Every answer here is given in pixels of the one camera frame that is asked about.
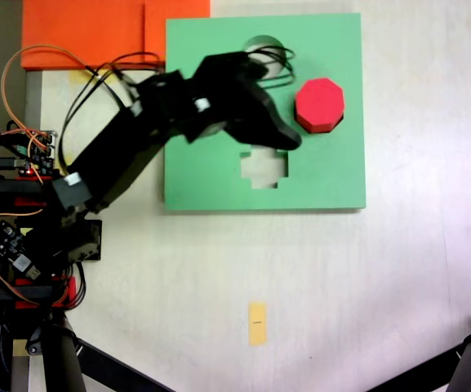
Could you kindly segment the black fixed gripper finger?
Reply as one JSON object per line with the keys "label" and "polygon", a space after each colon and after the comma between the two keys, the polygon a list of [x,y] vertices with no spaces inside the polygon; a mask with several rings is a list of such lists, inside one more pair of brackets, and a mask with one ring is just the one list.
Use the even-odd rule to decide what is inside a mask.
{"label": "black fixed gripper finger", "polygon": [[256,82],[239,81],[229,134],[239,143],[294,150],[302,139],[281,117],[270,94]]}

